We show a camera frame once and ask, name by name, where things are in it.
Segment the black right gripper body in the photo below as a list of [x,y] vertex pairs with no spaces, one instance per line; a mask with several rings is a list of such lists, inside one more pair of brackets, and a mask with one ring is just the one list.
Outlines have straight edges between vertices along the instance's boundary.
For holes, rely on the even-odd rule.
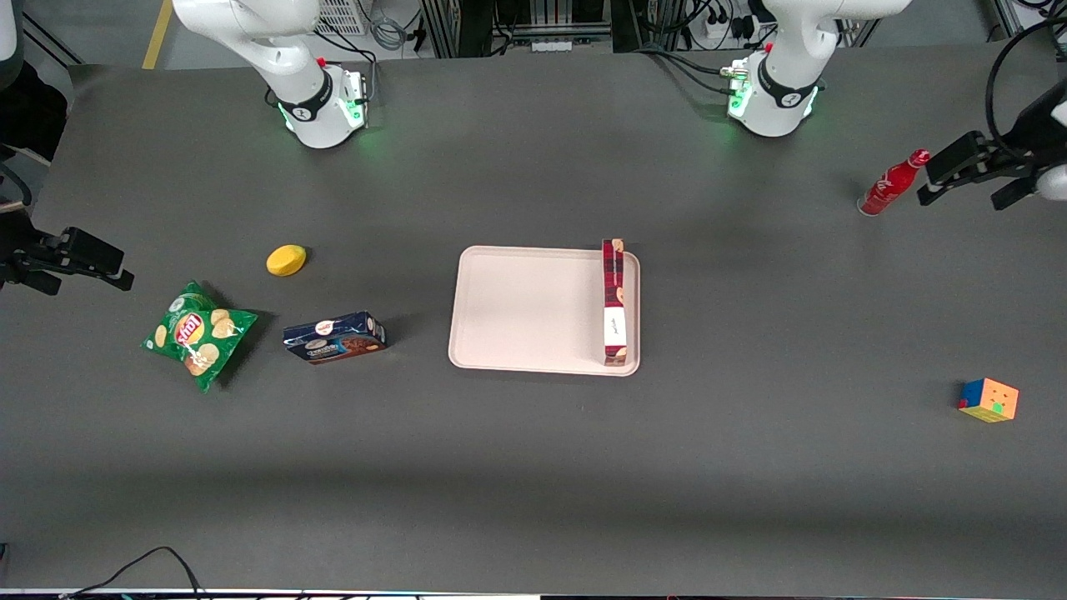
[[39,228],[3,234],[3,284],[23,284],[29,271],[46,271],[53,277],[91,277],[103,282],[103,274],[123,270],[125,253],[83,228],[66,227],[60,235]]

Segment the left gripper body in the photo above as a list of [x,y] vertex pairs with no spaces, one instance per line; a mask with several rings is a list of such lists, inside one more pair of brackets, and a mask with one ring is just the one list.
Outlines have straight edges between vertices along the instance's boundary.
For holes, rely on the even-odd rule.
[[1009,132],[1003,140],[1007,148],[981,132],[965,133],[931,157],[927,178],[936,185],[950,183],[955,189],[997,178],[1010,183],[1033,176],[1033,195],[1066,200],[1064,132]]

